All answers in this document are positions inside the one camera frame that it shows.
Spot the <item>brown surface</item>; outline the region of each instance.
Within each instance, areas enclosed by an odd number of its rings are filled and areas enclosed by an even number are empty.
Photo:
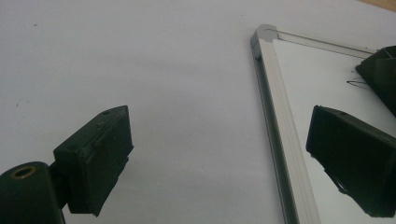
[[[396,12],[396,0],[359,0],[359,1]]]

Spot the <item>gray plastic corner cap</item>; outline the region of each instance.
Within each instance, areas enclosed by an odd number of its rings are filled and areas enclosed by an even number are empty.
[[[267,42],[273,42],[274,39],[279,39],[277,35],[277,29],[274,25],[263,24],[257,28],[256,33],[250,39],[250,46],[254,45],[259,41],[259,39],[264,39]]]

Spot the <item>whiteboard frame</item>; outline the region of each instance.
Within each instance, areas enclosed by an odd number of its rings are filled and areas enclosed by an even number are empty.
[[[375,50],[289,32],[269,24],[261,25],[250,40],[285,222],[320,223],[303,150],[276,57],[274,39],[363,59],[374,54]]]

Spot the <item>screw hole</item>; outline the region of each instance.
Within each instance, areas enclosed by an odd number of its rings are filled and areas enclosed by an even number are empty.
[[[34,166],[25,166],[22,167],[16,171],[14,171],[11,174],[11,178],[13,179],[24,179],[25,177],[28,177],[29,175],[32,175],[35,172],[35,167]]]

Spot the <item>whiteboard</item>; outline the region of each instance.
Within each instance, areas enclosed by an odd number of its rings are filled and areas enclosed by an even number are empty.
[[[395,218],[370,217],[342,194],[305,150],[312,110],[323,105],[342,110],[396,136],[396,118],[355,71],[363,59],[288,41],[273,41],[304,162],[321,223],[395,223]]]

